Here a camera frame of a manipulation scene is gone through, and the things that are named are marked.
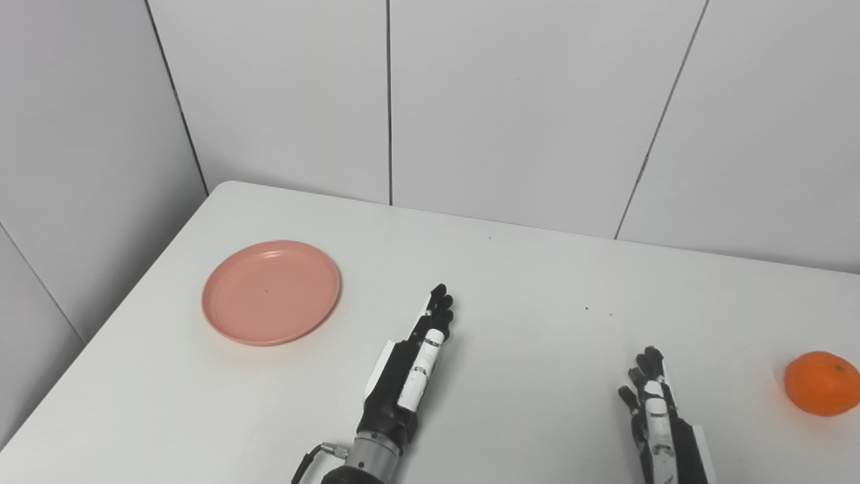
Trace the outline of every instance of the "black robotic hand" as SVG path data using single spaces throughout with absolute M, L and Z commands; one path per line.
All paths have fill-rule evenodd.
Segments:
M 647 484 L 716 484 L 701 427 L 678 416 L 663 355 L 649 346 L 636 365 L 628 372 L 636 391 L 621 387 L 618 394 L 630 408 Z
M 408 338 L 386 345 L 377 377 L 365 398 L 364 413 L 352 448 L 323 443 L 305 455 L 293 476 L 298 484 L 319 451 L 344 458 L 344 465 L 322 478 L 322 484 L 387 484 L 397 462 L 418 430 L 418 407 L 436 356 L 450 337 L 453 298 L 444 284 L 430 292 L 426 307 Z

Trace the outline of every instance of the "orange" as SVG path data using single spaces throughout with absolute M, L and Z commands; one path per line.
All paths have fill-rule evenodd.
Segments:
M 811 351 L 785 368 L 785 393 L 802 410 L 830 417 L 860 403 L 860 372 L 843 358 Z

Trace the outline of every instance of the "robotic hand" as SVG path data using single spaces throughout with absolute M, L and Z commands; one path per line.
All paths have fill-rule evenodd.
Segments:
M 678 416 L 663 355 L 653 346 L 636 356 L 628 375 L 636 387 L 618 389 L 630 408 L 633 439 L 647 484 L 716 484 L 702 427 Z
M 388 484 L 397 461 L 418 430 L 418 406 L 454 319 L 453 298 L 444 284 L 430 293 L 407 339 L 389 341 L 365 391 L 364 413 L 351 449 L 323 443 L 304 456 L 292 484 L 298 484 L 320 450 L 345 459 L 322 484 Z

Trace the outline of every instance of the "silver cylinder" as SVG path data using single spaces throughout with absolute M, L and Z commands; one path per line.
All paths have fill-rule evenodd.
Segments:
M 379 432 L 362 431 L 355 436 L 344 465 L 360 468 L 388 484 L 399 460 L 400 448 L 389 438 Z

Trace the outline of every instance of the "pink plate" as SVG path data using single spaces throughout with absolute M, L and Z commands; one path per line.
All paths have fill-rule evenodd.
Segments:
M 203 287 L 203 314 L 216 331 L 239 343 L 292 341 L 325 320 L 341 277 L 313 245 L 271 240 L 226 258 Z

